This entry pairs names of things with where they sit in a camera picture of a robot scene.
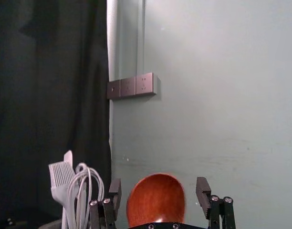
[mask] wall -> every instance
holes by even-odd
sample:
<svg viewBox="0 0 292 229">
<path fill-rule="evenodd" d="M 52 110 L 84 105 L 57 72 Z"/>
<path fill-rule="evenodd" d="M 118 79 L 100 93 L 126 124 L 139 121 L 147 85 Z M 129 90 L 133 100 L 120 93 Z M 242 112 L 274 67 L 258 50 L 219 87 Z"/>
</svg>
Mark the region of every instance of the wall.
<svg viewBox="0 0 292 229">
<path fill-rule="evenodd" d="M 292 0 L 146 0 L 141 23 L 142 2 L 119 2 L 118 78 L 155 72 L 161 92 L 114 103 L 119 228 L 155 172 L 184 185 L 188 224 L 207 226 L 194 193 L 205 176 L 235 199 L 238 228 L 292 228 Z"/>
</svg>

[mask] screw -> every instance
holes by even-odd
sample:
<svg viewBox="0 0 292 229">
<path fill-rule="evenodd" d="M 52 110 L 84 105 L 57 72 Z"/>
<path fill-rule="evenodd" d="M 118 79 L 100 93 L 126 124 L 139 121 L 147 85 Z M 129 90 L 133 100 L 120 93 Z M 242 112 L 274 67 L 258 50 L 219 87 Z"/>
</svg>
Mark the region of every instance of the screw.
<svg viewBox="0 0 292 229">
<path fill-rule="evenodd" d="M 225 197 L 224 201 L 227 203 L 232 203 L 233 200 L 230 197 Z"/>
<path fill-rule="evenodd" d="M 179 227 L 180 227 L 179 224 L 177 224 L 177 223 L 173 224 L 173 229 L 179 229 Z"/>
<path fill-rule="evenodd" d="M 94 206 L 95 204 L 97 204 L 97 200 L 93 200 L 93 201 L 90 202 L 91 206 Z"/>
<path fill-rule="evenodd" d="M 107 204 L 110 202 L 110 199 L 104 199 L 104 203 Z"/>
<path fill-rule="evenodd" d="M 213 200 L 213 201 L 218 201 L 219 198 L 218 198 L 217 196 L 212 196 L 212 197 L 211 197 L 211 200 Z"/>
</svg>

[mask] curtain fold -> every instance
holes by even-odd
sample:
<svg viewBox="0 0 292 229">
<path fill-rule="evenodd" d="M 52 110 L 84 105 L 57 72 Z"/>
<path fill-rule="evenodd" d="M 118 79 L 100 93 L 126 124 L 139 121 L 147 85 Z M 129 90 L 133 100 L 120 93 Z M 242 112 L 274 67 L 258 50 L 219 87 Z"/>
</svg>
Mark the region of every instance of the curtain fold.
<svg viewBox="0 0 292 229">
<path fill-rule="evenodd" d="M 61 215 L 48 164 L 68 149 L 109 189 L 108 80 L 106 1 L 0 1 L 0 217 Z"/>
</svg>

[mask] wooden spoon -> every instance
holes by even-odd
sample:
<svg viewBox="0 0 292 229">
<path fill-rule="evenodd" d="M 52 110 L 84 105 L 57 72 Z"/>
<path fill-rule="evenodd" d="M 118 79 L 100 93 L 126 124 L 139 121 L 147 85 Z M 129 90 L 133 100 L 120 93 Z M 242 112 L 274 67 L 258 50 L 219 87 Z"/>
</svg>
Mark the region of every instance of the wooden spoon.
<svg viewBox="0 0 292 229">
<path fill-rule="evenodd" d="M 150 222 L 183 223 L 185 195 L 180 182 L 168 174 L 153 174 L 140 180 L 127 200 L 129 227 Z"/>
</svg>

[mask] wall socket panel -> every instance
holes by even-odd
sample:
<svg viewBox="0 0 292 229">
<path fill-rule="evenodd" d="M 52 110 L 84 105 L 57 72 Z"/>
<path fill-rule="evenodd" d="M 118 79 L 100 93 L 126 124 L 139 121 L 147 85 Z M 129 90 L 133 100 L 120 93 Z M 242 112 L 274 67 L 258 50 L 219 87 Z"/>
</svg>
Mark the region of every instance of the wall socket panel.
<svg viewBox="0 0 292 229">
<path fill-rule="evenodd" d="M 153 73 L 115 80 L 108 83 L 107 99 L 123 99 L 157 94 L 158 78 Z"/>
</svg>

